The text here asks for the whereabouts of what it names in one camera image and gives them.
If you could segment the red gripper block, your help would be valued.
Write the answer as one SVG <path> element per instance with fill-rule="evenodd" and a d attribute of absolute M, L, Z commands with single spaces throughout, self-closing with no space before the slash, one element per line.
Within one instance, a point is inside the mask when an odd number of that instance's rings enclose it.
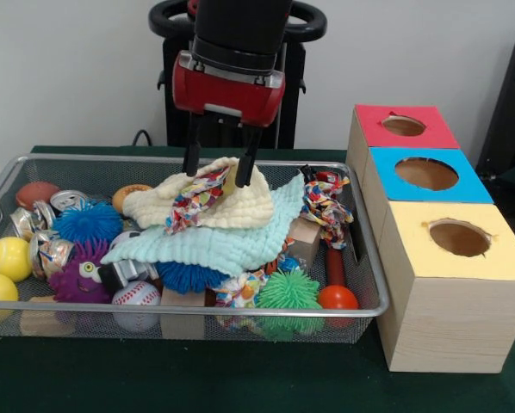
<path fill-rule="evenodd" d="M 248 143 L 239 159 L 235 185 L 251 184 L 263 130 L 276 118 L 286 86 L 284 73 L 273 70 L 268 76 L 246 75 L 205 65 L 182 50 L 172 73 L 172 96 L 177 108 L 190 112 L 183 173 L 195 176 L 200 162 L 201 114 L 229 115 L 243 124 L 241 133 Z"/>

